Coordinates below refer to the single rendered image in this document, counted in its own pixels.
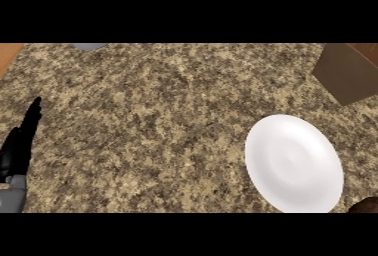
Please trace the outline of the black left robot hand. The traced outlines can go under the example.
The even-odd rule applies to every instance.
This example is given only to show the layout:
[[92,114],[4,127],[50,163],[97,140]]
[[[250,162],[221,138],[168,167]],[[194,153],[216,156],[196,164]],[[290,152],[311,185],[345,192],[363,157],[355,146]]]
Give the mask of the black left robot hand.
[[41,118],[41,98],[36,97],[0,147],[0,183],[8,183],[14,175],[24,175],[29,167],[32,140]]

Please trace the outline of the white round plate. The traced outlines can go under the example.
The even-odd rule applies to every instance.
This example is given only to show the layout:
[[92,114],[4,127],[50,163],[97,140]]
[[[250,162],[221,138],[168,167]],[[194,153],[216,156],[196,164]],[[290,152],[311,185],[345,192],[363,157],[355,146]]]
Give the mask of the white round plate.
[[245,165],[256,191],[284,213],[327,213],[340,198],[343,172],[326,136],[301,118],[276,114],[250,127]]

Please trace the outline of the brown cardboard box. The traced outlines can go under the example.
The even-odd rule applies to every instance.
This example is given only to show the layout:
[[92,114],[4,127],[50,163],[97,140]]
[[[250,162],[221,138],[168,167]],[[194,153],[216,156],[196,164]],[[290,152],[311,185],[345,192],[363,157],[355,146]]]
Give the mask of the brown cardboard box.
[[312,75],[342,106],[378,95],[378,43],[327,43]]

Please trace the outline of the grey rounded object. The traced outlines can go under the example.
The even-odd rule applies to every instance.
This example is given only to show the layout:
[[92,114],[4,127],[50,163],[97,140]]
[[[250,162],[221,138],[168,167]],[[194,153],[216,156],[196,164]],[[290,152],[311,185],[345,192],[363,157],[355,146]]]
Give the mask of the grey rounded object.
[[91,51],[104,47],[107,43],[72,43],[72,46],[82,51]]

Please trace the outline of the dark brown round object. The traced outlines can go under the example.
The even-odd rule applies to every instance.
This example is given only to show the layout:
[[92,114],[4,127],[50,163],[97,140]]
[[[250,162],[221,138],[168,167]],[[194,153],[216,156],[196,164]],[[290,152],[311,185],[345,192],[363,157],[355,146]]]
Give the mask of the dark brown round object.
[[378,197],[367,197],[348,209],[349,213],[378,213]]

